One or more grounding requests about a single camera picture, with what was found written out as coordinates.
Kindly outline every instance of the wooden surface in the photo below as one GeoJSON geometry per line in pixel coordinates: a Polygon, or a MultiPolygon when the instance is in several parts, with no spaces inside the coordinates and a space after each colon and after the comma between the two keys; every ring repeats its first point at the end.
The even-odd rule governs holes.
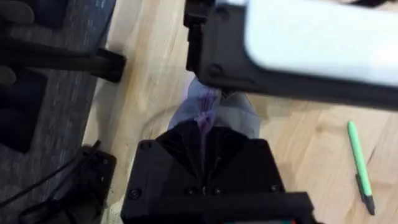
{"type": "MultiPolygon", "coordinates": [[[[183,0],[118,0],[108,39],[129,61],[123,81],[99,81],[85,140],[103,140],[118,158],[103,223],[119,212],[137,143],[166,130],[193,74],[185,71],[187,30],[183,0]]],[[[307,191],[325,223],[396,223],[398,220],[398,113],[250,95],[262,117],[288,191],[307,191]],[[346,123],[359,130],[376,201],[376,216],[361,202],[346,123]]]]}

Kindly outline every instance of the green marker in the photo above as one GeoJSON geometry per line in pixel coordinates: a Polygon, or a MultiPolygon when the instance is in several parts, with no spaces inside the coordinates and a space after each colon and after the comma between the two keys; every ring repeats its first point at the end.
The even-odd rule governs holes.
{"type": "Polygon", "coordinates": [[[374,200],[372,195],[371,183],[369,181],[368,171],[366,170],[366,163],[363,159],[361,143],[359,142],[358,132],[355,124],[352,121],[348,122],[348,135],[351,141],[351,147],[355,158],[355,165],[357,174],[355,175],[358,182],[359,192],[361,194],[362,202],[365,203],[371,215],[374,215],[374,200]]]}

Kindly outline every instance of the black cable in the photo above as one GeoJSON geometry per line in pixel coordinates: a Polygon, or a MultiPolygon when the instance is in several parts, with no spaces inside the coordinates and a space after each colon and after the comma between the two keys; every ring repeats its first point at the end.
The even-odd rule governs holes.
{"type": "Polygon", "coordinates": [[[5,206],[7,206],[8,204],[10,204],[11,202],[19,199],[20,197],[24,196],[25,194],[29,193],[30,191],[32,191],[33,189],[35,189],[36,187],[44,184],[46,181],[50,180],[52,177],[56,176],[59,172],[63,171],[64,169],[66,169],[68,166],[70,166],[71,164],[73,164],[73,162],[75,161],[76,157],[74,157],[71,161],[67,162],[66,164],[64,164],[63,166],[61,166],[60,168],[58,168],[56,171],[52,172],[51,174],[49,174],[48,176],[44,177],[43,179],[41,179],[40,181],[36,182],[35,184],[27,187],[26,189],[24,189],[23,191],[19,192],[18,194],[15,194],[14,196],[12,196],[11,198],[3,201],[0,203],[0,208],[3,208],[5,206]]]}
{"type": "MultiPolygon", "coordinates": [[[[56,186],[56,188],[52,191],[52,193],[50,194],[50,197],[53,197],[53,195],[55,195],[55,193],[57,193],[57,191],[62,187],[62,185],[68,180],[68,178],[70,178],[76,171],[78,171],[83,165],[85,165],[95,154],[96,150],[98,149],[98,147],[100,146],[101,142],[100,141],[96,141],[95,144],[92,147],[91,152],[87,155],[87,157],[85,159],[83,159],[82,161],[80,161],[75,168],[73,168],[71,170],[71,172],[69,172],[67,174],[67,176],[61,181],[61,183],[56,186]]],[[[41,179],[40,181],[36,182],[35,184],[27,187],[26,189],[22,190],[21,192],[15,194],[14,196],[12,196],[11,198],[3,201],[0,203],[0,208],[3,208],[7,205],[9,205],[11,202],[19,199],[20,197],[24,196],[25,194],[29,193],[30,191],[32,191],[33,189],[35,189],[36,187],[44,184],[46,181],[50,180],[52,177],[55,177],[59,172],[63,171],[64,169],[66,169],[67,167],[69,167],[70,165],[72,165],[75,160],[77,159],[77,155],[70,160],[69,162],[67,162],[66,164],[64,164],[63,166],[61,166],[60,168],[58,168],[56,171],[52,172],[51,174],[49,174],[48,176],[44,177],[43,179],[41,179]]]]}
{"type": "Polygon", "coordinates": [[[58,192],[59,189],[61,189],[61,187],[63,185],[65,185],[65,183],[69,180],[69,178],[71,178],[73,175],[75,175],[82,167],[84,167],[89,161],[91,161],[91,159],[93,158],[93,156],[95,155],[95,153],[97,152],[99,146],[101,144],[101,141],[96,141],[94,143],[94,145],[91,147],[91,151],[88,153],[88,155],[82,159],[66,176],[63,180],[61,180],[61,182],[51,191],[51,193],[49,194],[47,201],[49,200],[53,200],[55,194],[58,192]]]}

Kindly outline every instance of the screw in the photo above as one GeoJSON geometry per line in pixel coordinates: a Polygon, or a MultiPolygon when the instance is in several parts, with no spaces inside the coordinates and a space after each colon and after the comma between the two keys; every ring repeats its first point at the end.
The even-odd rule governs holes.
{"type": "Polygon", "coordinates": [[[208,72],[211,77],[217,77],[224,74],[223,68],[217,64],[211,64],[209,66],[208,72]]]}
{"type": "Polygon", "coordinates": [[[220,195],[221,194],[221,190],[218,188],[214,188],[213,189],[213,195],[220,195]]]}
{"type": "Polygon", "coordinates": [[[142,149],[142,150],[147,150],[147,149],[150,149],[151,147],[152,147],[151,142],[143,142],[140,145],[140,149],[142,149]]]}
{"type": "Polygon", "coordinates": [[[187,187],[185,189],[185,195],[191,196],[198,194],[198,190],[195,187],[187,187]]]}
{"type": "Polygon", "coordinates": [[[256,146],[257,147],[264,147],[265,146],[264,141],[263,140],[257,140],[256,141],[256,146]]]}
{"type": "Polygon", "coordinates": [[[272,186],[271,186],[271,190],[272,190],[273,192],[278,191],[278,185],[272,185],[272,186]]]}
{"type": "Polygon", "coordinates": [[[127,198],[130,200],[137,200],[141,197],[141,195],[142,195],[141,189],[134,189],[129,191],[129,193],[127,194],[127,198]]]}

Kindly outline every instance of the gray carpet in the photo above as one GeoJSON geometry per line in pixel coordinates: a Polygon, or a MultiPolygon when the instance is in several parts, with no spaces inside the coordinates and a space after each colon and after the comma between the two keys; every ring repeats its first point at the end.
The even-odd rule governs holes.
{"type": "MultiPolygon", "coordinates": [[[[79,52],[93,50],[116,0],[70,0],[62,30],[12,27],[9,35],[79,52]]],[[[0,201],[40,180],[77,152],[95,90],[96,78],[86,73],[40,70],[47,90],[30,151],[20,154],[0,146],[0,201]]],[[[0,210],[0,223],[16,223],[24,208],[43,201],[62,174],[0,210]]]]}

